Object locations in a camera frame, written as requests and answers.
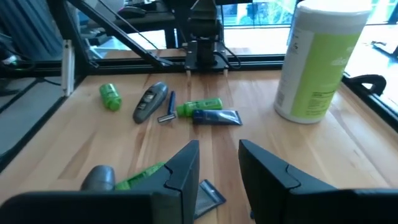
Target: black clamp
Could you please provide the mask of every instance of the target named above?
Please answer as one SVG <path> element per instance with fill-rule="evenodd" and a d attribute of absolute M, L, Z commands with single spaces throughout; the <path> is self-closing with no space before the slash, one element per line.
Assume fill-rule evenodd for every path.
<path fill-rule="evenodd" d="M 371 84 L 372 87 L 369 89 L 371 93 L 381 96 L 384 89 L 386 88 L 387 81 L 382 75 L 368 74 L 360 75 L 353 78 L 348 78 L 347 83 L 354 85 Z"/>

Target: green container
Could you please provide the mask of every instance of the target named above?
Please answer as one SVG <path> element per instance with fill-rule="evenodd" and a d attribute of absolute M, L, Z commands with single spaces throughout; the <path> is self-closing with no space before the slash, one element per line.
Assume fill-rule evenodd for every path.
<path fill-rule="evenodd" d="M 139 182 L 141 182 L 145 178 L 148 178 L 150 175 L 154 174 L 156 171 L 158 171 L 160 168 L 162 168 L 162 166 L 164 164 L 165 164 L 164 162 L 159 162 L 151 167 L 146 168 L 144 171 L 132 176 L 131 178 L 128 178 L 128 179 L 116 184 L 115 189 L 116 190 L 132 189 Z"/>
<path fill-rule="evenodd" d="M 120 109 L 122 98 L 120 97 L 115 85 L 111 83 L 101 85 L 99 93 L 101 94 L 102 102 L 107 109 L 111 111 L 117 111 Z"/>
<path fill-rule="evenodd" d="M 207 100 L 189 101 L 178 105 L 177 115 L 179 117 L 192 117 L 193 110 L 222 110 L 223 102 L 220 98 Z"/>

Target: disposable razor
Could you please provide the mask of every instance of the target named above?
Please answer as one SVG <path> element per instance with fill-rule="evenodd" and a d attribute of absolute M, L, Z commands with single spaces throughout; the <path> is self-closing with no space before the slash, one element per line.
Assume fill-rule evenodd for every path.
<path fill-rule="evenodd" d="M 157 122 L 164 123 L 166 121 L 171 121 L 176 118 L 174 113 L 174 106 L 175 106 L 175 92 L 171 91 L 170 93 L 170 100 L 169 100 L 169 107 L 167 108 L 167 115 L 161 116 L 157 118 Z"/>

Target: small green bottle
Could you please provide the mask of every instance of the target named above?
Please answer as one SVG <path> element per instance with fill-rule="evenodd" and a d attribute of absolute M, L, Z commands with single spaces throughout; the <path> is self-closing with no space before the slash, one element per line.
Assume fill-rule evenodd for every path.
<path fill-rule="evenodd" d="M 220 98 L 189 101 L 176 107 L 179 117 L 191 117 L 193 110 L 222 110 L 223 102 Z"/>
<path fill-rule="evenodd" d="M 99 93 L 101 94 L 102 102 L 107 109 L 111 111 L 117 111 L 120 109 L 122 98 L 120 97 L 115 85 L 112 83 L 101 85 Z"/>

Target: white canister lid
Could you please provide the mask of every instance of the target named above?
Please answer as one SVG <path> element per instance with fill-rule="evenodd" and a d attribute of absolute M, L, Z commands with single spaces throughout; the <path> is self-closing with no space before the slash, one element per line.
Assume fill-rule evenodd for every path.
<path fill-rule="evenodd" d="M 371 12 L 368 0 L 304 0 L 297 4 L 296 16 L 311 17 L 320 23 L 338 26 L 364 24 Z"/>

